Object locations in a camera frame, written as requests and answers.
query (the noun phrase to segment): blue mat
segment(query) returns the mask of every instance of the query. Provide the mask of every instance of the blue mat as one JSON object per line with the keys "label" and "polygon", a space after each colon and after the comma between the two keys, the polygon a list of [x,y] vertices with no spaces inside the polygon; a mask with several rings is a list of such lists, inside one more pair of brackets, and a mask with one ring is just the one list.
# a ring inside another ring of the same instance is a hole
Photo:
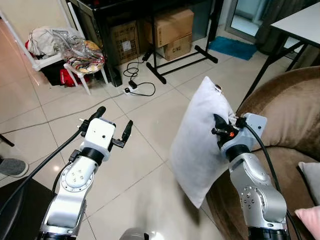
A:
{"label": "blue mat", "polygon": [[217,36],[210,43],[209,49],[244,60],[249,60],[257,51],[254,44],[244,43],[223,36]]}

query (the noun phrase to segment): brown sofa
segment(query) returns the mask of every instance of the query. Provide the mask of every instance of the brown sofa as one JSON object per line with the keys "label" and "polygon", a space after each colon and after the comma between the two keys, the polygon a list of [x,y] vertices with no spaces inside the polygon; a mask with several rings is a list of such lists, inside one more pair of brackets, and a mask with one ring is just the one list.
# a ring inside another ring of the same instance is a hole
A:
{"label": "brown sofa", "polygon": [[[270,80],[249,96],[237,116],[248,112],[267,117],[262,141],[274,165],[287,209],[302,238],[314,239],[294,211],[314,206],[297,165],[320,161],[320,67],[289,71]],[[256,148],[254,153],[271,176],[262,150]],[[207,201],[226,240],[248,239],[248,228],[229,171],[212,185]],[[291,239],[296,240],[292,225],[288,225]]]}

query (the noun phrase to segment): power strip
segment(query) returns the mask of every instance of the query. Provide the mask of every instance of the power strip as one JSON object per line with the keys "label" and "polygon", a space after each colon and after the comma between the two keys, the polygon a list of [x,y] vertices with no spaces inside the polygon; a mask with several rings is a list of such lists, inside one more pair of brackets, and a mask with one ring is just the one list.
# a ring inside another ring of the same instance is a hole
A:
{"label": "power strip", "polygon": [[130,85],[128,85],[128,86],[125,86],[125,87],[124,87],[123,92],[124,92],[126,95],[129,95],[130,93],[134,93],[137,89],[138,89],[138,88],[133,89]]}

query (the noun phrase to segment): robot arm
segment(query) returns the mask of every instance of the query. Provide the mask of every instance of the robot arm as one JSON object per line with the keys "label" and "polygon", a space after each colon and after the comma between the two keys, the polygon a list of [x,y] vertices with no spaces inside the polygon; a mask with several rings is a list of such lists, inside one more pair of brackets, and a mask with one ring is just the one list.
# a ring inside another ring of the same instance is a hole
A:
{"label": "robot arm", "polygon": [[113,145],[123,148],[131,134],[130,120],[122,140],[114,139],[116,125],[104,120],[100,114],[83,121],[85,135],[80,151],[75,151],[74,161],[68,165],[59,178],[58,194],[49,205],[40,227],[38,240],[76,239],[86,209],[86,195],[92,187],[95,173],[102,162],[110,157]]}
{"label": "robot arm", "polygon": [[256,139],[247,128],[243,128],[244,123],[248,124],[260,137],[267,119],[252,113],[246,113],[244,117],[239,118],[234,126],[214,115],[215,128],[212,133],[220,136],[218,146],[230,162],[230,179],[240,198],[249,231],[248,239],[288,239],[285,199],[273,187],[257,156],[251,153]]}

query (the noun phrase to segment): cardboard box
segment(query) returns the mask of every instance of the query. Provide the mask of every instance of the cardboard box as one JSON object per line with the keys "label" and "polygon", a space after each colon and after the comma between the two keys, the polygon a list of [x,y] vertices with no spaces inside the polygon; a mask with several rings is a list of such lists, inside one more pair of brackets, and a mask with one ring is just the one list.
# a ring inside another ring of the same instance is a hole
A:
{"label": "cardboard box", "polygon": [[[176,9],[154,18],[155,46],[157,48],[192,34],[194,13],[190,9]],[[145,36],[152,43],[151,23],[144,24]]]}
{"label": "cardboard box", "polygon": [[136,21],[112,27],[111,37],[118,64],[124,64],[138,56],[139,40]]}
{"label": "cardboard box", "polygon": [[163,47],[157,49],[157,52],[167,61],[171,61],[177,57],[187,54],[191,50],[192,34],[170,42]]}

